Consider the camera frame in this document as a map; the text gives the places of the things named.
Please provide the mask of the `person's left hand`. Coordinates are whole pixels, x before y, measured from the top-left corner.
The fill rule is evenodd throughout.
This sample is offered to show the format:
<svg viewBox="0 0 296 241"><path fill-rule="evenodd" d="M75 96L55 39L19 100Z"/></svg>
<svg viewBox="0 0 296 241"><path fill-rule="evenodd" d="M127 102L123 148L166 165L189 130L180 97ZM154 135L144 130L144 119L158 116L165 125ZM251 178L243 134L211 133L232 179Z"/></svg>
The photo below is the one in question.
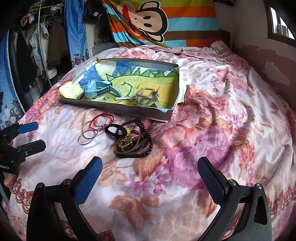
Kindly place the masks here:
<svg viewBox="0 0 296 241"><path fill-rule="evenodd" d="M4 180L4 185L7 188L12 188L18 178L18 174L8 174Z"/></svg>

